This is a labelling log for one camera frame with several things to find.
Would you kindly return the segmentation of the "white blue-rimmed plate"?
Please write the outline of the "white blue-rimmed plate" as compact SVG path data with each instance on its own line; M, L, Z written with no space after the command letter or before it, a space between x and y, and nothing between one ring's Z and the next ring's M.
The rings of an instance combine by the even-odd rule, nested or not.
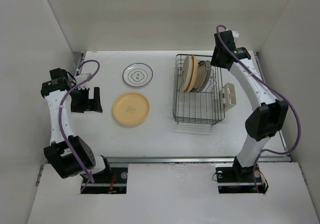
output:
M209 60L205 61L205 67L206 67L205 78L202 85L197 89L196 91L197 93L200 93L203 91L203 89L206 87L211 76L212 67L211 67L211 62Z

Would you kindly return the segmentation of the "tan yellow plate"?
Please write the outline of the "tan yellow plate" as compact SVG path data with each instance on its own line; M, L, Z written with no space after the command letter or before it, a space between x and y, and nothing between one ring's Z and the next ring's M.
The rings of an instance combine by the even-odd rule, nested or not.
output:
M194 55L191 56L191 60L192 60L193 68L192 68L192 74L191 74L189 84L185 90L186 92L190 92L193 89L197 79L197 73L198 73L198 67L199 67L198 59Z

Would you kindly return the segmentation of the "cream white plate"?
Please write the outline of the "cream white plate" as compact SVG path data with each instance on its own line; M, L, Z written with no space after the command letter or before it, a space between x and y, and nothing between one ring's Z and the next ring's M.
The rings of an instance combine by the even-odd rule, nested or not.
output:
M192 57L187 55L184 59L182 68L181 68L181 74L180 74L180 84L179 84L179 90L181 92L184 92L191 80L193 72L193 61Z

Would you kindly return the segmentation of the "metal wire dish rack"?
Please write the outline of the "metal wire dish rack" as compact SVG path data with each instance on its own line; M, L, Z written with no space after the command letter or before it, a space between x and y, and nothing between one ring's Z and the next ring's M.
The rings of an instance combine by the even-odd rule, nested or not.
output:
M208 82L201 91L180 91L183 62L186 54L175 57L172 115L179 123L213 126L225 119L225 107L220 91L223 87L222 69L211 66Z

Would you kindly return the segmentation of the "orange yellow plate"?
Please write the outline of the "orange yellow plate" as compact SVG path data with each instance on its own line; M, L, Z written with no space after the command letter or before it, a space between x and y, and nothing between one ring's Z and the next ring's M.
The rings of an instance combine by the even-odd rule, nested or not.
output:
M143 94L126 92L114 101L111 110L119 125L135 127L147 119L150 109L150 102Z

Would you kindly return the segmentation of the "white black-patterned plate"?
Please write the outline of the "white black-patterned plate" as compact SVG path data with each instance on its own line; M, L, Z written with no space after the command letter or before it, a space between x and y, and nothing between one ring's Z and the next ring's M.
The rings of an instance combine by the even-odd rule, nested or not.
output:
M150 83L153 75L153 70L149 65L133 63L124 69L122 79L128 86L140 88Z

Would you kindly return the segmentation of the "beige plate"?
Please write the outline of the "beige plate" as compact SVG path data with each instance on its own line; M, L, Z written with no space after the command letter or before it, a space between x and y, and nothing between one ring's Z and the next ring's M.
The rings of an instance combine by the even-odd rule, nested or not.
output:
M201 92L205 87L205 80L207 75L207 67L205 65L199 66L197 70L197 75L195 79L195 83L191 92Z

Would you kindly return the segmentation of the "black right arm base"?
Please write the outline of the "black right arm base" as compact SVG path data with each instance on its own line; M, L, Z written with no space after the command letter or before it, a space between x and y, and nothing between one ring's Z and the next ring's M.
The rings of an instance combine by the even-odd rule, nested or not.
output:
M231 166L218 166L214 176L219 194L265 194L269 189L269 183L259 169L255 170L254 178L251 171L244 177L237 177Z

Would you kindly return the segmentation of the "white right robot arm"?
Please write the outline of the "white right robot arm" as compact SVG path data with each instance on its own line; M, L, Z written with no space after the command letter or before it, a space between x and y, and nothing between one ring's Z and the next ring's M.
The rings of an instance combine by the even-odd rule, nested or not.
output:
M289 105L285 100L278 100L263 84L247 49L236 47L238 36L231 30L217 32L210 64L227 69L240 83L251 105L252 113L245 121L247 136L231 169L235 180L245 182L254 176L255 161L262 149L282 129Z

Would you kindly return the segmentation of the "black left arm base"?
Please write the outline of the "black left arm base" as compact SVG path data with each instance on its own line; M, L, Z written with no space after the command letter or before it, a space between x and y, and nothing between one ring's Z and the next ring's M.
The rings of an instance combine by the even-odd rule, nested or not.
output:
M128 181L127 167L112 167L93 175L94 183L87 183L87 178L82 178L80 187L81 194L126 194Z

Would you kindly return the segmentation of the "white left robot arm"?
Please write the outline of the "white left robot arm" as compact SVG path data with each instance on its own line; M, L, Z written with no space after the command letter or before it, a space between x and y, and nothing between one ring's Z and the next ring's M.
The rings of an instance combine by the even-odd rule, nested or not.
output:
M40 91L47 102L51 123L50 143L43 150L45 158L63 179L92 174L100 182L109 181L112 170L108 160L102 155L94 155L71 123L72 113L102 113L99 87L94 87L93 98L90 98L86 84L72 89L89 74L73 77L62 68L52 69L49 73L51 80L44 82Z

